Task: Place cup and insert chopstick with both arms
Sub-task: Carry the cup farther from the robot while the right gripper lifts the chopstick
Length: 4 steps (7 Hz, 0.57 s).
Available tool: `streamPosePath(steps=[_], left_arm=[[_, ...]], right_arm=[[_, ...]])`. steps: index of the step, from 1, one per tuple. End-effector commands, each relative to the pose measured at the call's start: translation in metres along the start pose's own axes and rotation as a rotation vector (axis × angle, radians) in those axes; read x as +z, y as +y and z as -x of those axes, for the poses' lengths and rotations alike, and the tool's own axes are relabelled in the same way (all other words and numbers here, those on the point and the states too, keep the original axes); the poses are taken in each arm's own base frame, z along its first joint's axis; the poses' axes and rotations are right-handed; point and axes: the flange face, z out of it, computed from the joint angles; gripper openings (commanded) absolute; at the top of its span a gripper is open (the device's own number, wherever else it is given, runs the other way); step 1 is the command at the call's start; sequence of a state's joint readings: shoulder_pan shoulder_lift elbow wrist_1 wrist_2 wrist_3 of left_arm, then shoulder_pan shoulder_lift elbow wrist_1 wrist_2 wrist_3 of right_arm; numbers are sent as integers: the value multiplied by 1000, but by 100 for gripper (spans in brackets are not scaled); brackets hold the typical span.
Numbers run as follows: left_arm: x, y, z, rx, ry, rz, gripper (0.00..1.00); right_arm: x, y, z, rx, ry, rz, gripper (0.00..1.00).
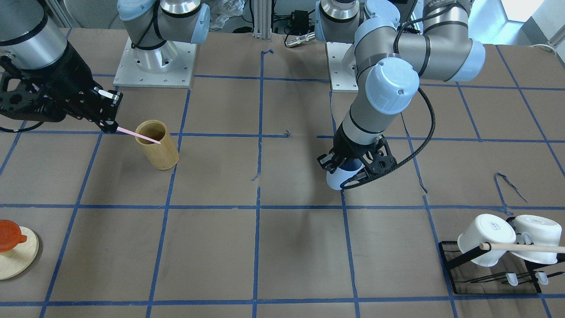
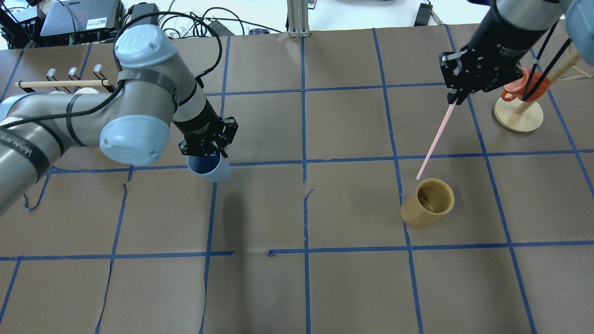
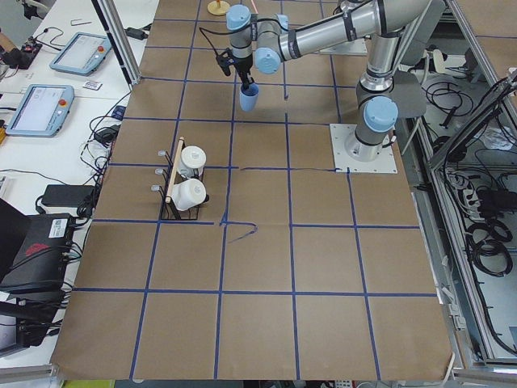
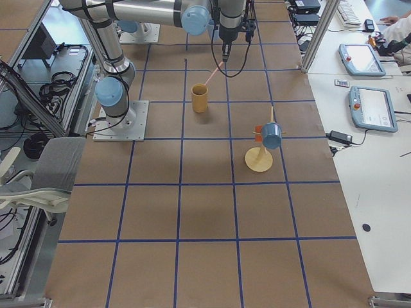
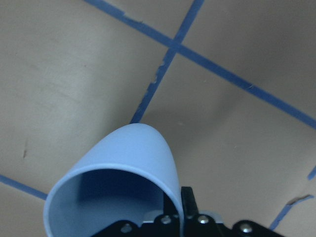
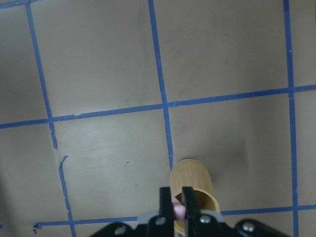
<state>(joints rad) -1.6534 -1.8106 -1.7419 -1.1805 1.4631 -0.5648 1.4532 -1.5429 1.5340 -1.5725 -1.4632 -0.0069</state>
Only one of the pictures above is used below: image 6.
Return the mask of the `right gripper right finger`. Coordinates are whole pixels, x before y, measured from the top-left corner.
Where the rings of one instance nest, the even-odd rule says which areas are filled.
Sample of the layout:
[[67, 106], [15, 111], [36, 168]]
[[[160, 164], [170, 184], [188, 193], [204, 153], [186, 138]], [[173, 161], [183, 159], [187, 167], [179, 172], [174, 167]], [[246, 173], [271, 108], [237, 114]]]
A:
[[200, 209], [192, 187], [182, 188], [182, 201], [186, 208], [184, 230], [186, 237], [210, 237], [217, 212]]

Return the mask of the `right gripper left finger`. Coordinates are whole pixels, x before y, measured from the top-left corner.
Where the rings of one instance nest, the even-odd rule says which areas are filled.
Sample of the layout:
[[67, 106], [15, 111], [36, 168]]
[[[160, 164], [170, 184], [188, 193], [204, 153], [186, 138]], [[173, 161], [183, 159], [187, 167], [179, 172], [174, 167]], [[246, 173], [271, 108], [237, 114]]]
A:
[[173, 237], [174, 211], [169, 187], [159, 189], [158, 214], [149, 218], [146, 226], [147, 237]]

